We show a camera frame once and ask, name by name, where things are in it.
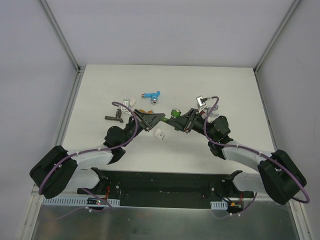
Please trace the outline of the green faucet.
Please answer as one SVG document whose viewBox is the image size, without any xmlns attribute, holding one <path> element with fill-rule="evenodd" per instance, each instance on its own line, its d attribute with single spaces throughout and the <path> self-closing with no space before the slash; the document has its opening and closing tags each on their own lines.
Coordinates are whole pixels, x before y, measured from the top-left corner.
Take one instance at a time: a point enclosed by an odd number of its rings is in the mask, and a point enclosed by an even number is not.
<svg viewBox="0 0 320 240">
<path fill-rule="evenodd" d="M 182 113 L 182 112 L 181 112 L 180 109 L 178 109 L 178 108 L 173 108 L 173 109 L 171 110 L 171 112 L 170 112 L 170 117 L 163 117 L 163 118 L 161 119 L 161 121 L 164 122 L 164 123 L 168 123 L 170 120 L 180 117 L 180 116 L 181 116 L 181 113 Z"/>
</svg>

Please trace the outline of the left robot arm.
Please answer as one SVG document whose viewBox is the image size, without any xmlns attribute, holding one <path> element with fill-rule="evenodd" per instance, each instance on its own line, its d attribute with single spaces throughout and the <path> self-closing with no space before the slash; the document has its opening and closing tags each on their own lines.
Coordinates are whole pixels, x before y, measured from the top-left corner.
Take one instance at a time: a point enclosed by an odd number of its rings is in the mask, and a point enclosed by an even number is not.
<svg viewBox="0 0 320 240">
<path fill-rule="evenodd" d="M 54 146 L 29 172 L 39 193 L 47 199 L 54 198 L 75 182 L 77 172 L 119 161 L 126 153 L 123 147 L 141 131 L 153 129 L 166 116 L 164 113 L 145 113 L 137 109 L 132 113 L 124 128 L 111 126 L 104 143 L 96 148 L 72 152 L 62 145 Z"/>
</svg>

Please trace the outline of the second white elbow fitting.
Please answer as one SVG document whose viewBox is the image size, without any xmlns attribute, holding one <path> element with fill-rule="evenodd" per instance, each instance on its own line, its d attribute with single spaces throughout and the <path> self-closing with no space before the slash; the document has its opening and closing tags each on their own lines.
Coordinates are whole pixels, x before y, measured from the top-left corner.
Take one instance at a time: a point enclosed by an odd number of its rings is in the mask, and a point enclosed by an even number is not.
<svg viewBox="0 0 320 240">
<path fill-rule="evenodd" d="M 137 99 L 135 97 L 131 97 L 129 99 L 129 106 L 133 107 L 137 103 Z"/>
</svg>

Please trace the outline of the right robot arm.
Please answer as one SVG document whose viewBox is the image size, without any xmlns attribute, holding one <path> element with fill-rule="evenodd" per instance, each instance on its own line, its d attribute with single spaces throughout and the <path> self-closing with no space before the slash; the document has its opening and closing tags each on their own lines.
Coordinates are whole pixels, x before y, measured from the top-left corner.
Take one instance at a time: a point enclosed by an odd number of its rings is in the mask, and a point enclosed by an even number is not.
<svg viewBox="0 0 320 240">
<path fill-rule="evenodd" d="M 242 145 L 229 137 L 231 132 L 225 116 L 208 122 L 194 108 L 182 114 L 171 111 L 166 123 L 175 130 L 189 133 L 195 131 L 208 139 L 211 153 L 223 160 L 234 161 L 255 170 L 255 173 L 240 171 L 225 184 L 225 192 L 237 197 L 242 191 L 267 194 L 280 205 L 295 199 L 298 192 L 306 193 L 307 180 L 284 150 L 261 151 Z"/>
</svg>

